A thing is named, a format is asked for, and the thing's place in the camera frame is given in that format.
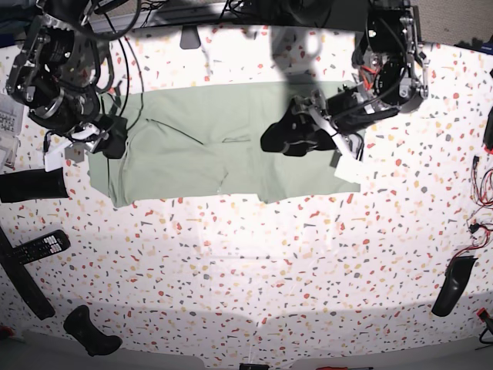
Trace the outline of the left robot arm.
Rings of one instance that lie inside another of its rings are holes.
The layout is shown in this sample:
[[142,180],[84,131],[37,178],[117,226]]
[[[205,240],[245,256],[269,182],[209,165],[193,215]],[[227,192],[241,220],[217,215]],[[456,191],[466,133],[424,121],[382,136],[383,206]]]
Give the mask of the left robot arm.
[[327,95],[309,66],[293,69],[281,55],[293,41],[283,35],[273,58],[288,83],[282,118],[260,138],[266,153],[302,157],[311,151],[337,151],[361,160],[362,131],[376,122],[415,111],[428,97],[427,56],[421,44],[418,8],[408,1],[371,1],[363,34],[351,56],[355,86]]

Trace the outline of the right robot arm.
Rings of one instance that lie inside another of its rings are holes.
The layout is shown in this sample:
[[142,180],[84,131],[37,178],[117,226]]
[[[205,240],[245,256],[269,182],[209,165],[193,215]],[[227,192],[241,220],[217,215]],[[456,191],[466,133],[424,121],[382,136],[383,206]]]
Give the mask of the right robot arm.
[[124,154],[127,102],[114,99],[106,112],[102,95],[115,77],[110,44],[134,28],[141,8],[137,2],[130,23],[107,33],[95,32],[89,24],[91,15],[108,12],[102,1],[37,1],[29,8],[32,20],[5,88],[47,130],[44,154],[53,135],[111,160]]

